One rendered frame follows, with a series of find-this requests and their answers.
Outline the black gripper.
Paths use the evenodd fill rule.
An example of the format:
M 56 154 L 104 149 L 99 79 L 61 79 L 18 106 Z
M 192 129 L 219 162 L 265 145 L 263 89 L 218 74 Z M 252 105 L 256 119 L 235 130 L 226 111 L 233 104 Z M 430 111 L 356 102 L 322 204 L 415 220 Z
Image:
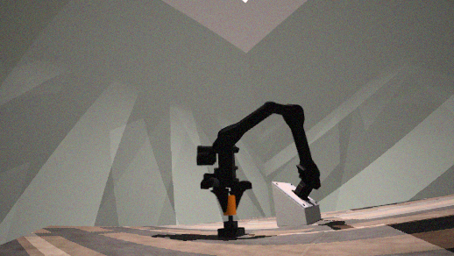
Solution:
M 213 190 L 210 192 L 216 195 L 223 213 L 227 210 L 228 194 L 235 195 L 237 209 L 242 194 L 247 189 L 252 189 L 252 183 L 250 181 L 239 181 L 236 176 L 238 166 L 235 166 L 234 163 L 222 163 L 216 169 L 219 173 L 219 178 L 211 177 L 202 180 L 201 189 L 212 187 Z M 231 191 L 228 188 L 231 188 Z

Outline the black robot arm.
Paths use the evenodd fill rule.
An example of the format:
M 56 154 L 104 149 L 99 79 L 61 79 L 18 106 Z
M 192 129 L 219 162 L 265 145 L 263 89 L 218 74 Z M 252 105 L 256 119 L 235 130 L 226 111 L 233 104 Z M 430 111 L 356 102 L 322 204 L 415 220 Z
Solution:
M 222 163 L 234 163 L 234 153 L 239 148 L 235 144 L 252 127 L 262 122 L 271 114 L 281 114 L 293 133 L 293 139 L 300 158 L 298 168 L 299 178 L 302 179 L 295 190 L 292 190 L 302 200 L 309 201 L 308 196 L 312 189 L 318 190 L 321 187 L 320 171 L 311 158 L 311 151 L 303 128 L 304 111 L 299 104 L 278 104 L 265 102 L 253 113 L 241 121 L 224 127 L 217 135 L 213 146 L 197 146 L 197 166 L 215 165 L 216 154 L 218 153 L 218 165 Z M 292 192 L 291 191 L 291 192 Z

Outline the orange knob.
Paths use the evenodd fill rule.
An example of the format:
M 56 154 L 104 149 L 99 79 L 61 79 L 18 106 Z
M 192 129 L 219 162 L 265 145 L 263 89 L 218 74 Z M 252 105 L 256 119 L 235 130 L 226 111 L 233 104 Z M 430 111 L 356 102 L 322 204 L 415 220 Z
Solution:
M 235 195 L 228 196 L 227 210 L 223 214 L 225 215 L 236 215 L 236 197 Z

